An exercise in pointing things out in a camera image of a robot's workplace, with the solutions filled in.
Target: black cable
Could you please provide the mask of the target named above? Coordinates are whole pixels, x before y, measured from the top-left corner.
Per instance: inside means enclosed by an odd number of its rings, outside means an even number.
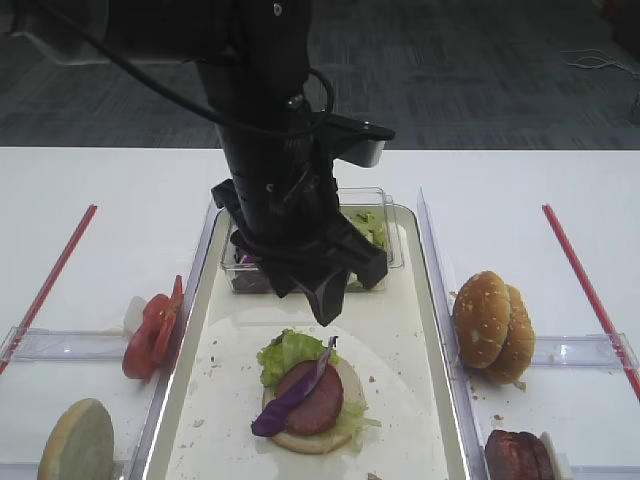
[[[325,77],[324,74],[322,74],[318,70],[311,68],[309,70],[309,73],[320,81],[327,95],[326,107],[322,112],[322,114],[318,117],[318,119],[312,125],[302,130],[296,130],[293,132],[279,132],[276,130],[266,130],[266,129],[254,127],[253,125],[248,125],[228,115],[225,115],[222,113],[216,113],[208,108],[202,107],[201,105],[198,105],[197,103],[192,102],[191,100],[183,97],[182,95],[174,92],[173,90],[170,90],[169,88],[165,87],[164,85],[159,83],[157,80],[155,80],[153,77],[147,75],[142,70],[135,67],[133,64],[131,64],[127,59],[122,57],[120,54],[111,50],[109,47],[107,47],[104,43],[102,43],[96,37],[85,32],[82,28],[78,27],[72,20],[67,18],[62,13],[49,7],[48,5],[44,5],[38,0],[33,0],[33,3],[37,5],[38,8],[40,8],[44,13],[46,13],[51,18],[53,18],[57,22],[64,25],[67,29],[73,31],[75,34],[81,37],[85,42],[87,42],[93,48],[98,50],[105,57],[111,60],[114,64],[119,66],[121,69],[123,69],[125,72],[127,72],[129,75],[131,75],[133,78],[138,80],[140,83],[142,83],[146,87],[150,88],[157,94],[163,96],[167,100],[170,100],[176,105],[182,108],[185,108],[186,110],[189,110],[190,112],[193,112],[196,115],[199,115],[207,120],[210,120],[224,127],[233,128],[236,130],[242,130],[244,132],[251,133],[254,135],[260,135],[263,137],[272,137],[272,138],[281,138],[281,139],[297,138],[297,137],[303,137],[305,135],[309,135],[315,132],[327,120],[327,118],[333,111],[333,106],[335,102],[335,93],[333,91],[333,88],[331,87],[331,84],[329,83],[329,79]]]

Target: red straw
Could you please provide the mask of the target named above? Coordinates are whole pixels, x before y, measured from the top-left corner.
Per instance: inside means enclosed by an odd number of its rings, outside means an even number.
[[[0,362],[0,375],[7,368],[7,365],[9,365],[11,355],[13,355],[13,352],[15,352],[16,348],[18,348],[18,345],[20,345],[20,341],[22,340],[24,333],[31,326],[31,324],[33,323],[33,320],[36,318],[36,315],[40,311],[40,308],[42,307],[42,304],[46,300],[47,295],[49,295],[51,288],[53,288],[53,285],[58,279],[58,276],[60,276],[60,272],[62,271],[65,264],[67,263],[67,260],[69,260],[69,257],[73,253],[73,250],[76,248],[76,245],[80,241],[80,238],[82,238],[82,235],[84,234],[85,230],[89,226],[89,222],[91,222],[91,219],[95,215],[97,209],[98,207],[96,205],[89,205],[89,208],[87,208],[87,211],[82,216],[80,223],[78,224],[75,231],[73,232],[73,235],[71,235],[71,238],[67,242],[67,245],[64,247],[64,250],[60,254],[60,257],[58,257],[58,261],[51,269],[51,272],[49,272],[49,276],[42,284],[40,291],[38,292],[38,294],[36,295],[36,298],[34,298],[33,302],[31,303],[31,306],[29,307],[29,310],[27,310],[27,313],[22,319],[22,322],[20,322],[18,333],[14,338],[13,343],[11,344],[11,347],[9,348],[9,352],[8,352],[9,358],[6,358],[2,362]]]
[[[549,220],[551,228],[553,228],[553,231],[556,234],[556,237],[558,238],[558,241],[560,242],[565,255],[569,259],[569,263],[571,263],[573,271],[578,277],[580,285],[582,285],[582,289],[589,299],[589,303],[591,303],[591,307],[596,313],[598,320],[600,320],[602,329],[605,331],[605,333],[611,336],[613,348],[620,358],[620,361],[622,362],[624,371],[627,374],[627,378],[629,379],[629,383],[631,384],[633,391],[636,393],[636,397],[638,397],[638,400],[640,400],[640,378],[638,377],[637,370],[631,367],[632,363],[629,353],[624,348],[624,345],[620,343],[618,339],[618,333],[613,326],[613,322],[611,322],[607,311],[604,309],[604,305],[602,305],[600,298],[598,298],[598,294],[589,281],[587,273],[584,271],[584,268],[582,268],[582,264],[580,263],[580,260],[578,260],[578,256],[573,250],[573,247],[571,246],[567,235],[564,233],[562,225],[560,225],[560,222],[558,221],[558,217],[556,217],[556,214],[553,212],[553,208],[551,208],[551,205],[543,205],[542,210],[547,216],[547,220]]]

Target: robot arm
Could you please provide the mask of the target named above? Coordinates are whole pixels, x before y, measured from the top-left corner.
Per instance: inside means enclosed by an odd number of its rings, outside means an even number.
[[[0,0],[0,33],[58,63],[196,62],[232,175],[212,189],[238,226],[232,242],[278,296],[301,289],[328,325],[351,272],[365,288],[387,273],[385,252],[340,214],[333,161],[374,166],[394,134],[312,112],[310,22],[310,0]]]

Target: clear plastic container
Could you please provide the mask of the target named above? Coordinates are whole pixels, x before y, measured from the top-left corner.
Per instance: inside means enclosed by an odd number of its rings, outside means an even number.
[[[400,268],[404,264],[400,237],[393,209],[393,198],[381,188],[344,188],[338,190],[340,208],[347,218],[358,214],[372,213],[383,221],[385,229],[384,249],[387,252],[389,268]],[[225,248],[220,264],[225,272],[231,289],[236,293],[270,293],[269,281],[260,269],[251,262],[243,262],[243,254],[230,241],[231,234],[237,230],[234,223],[229,226]],[[384,278],[373,290],[383,290],[387,278]],[[347,292],[366,292],[352,274],[347,284]]]

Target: dark carpet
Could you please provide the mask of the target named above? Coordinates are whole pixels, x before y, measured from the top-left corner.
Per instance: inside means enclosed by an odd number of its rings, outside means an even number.
[[[589,0],[324,0],[315,10],[309,51],[336,110],[396,130],[388,148],[640,149],[629,121],[640,82],[560,59],[598,48],[640,70]],[[145,70],[204,100],[191,66]],[[218,143],[211,124],[116,67],[58,67],[13,38],[0,39],[0,145]]]

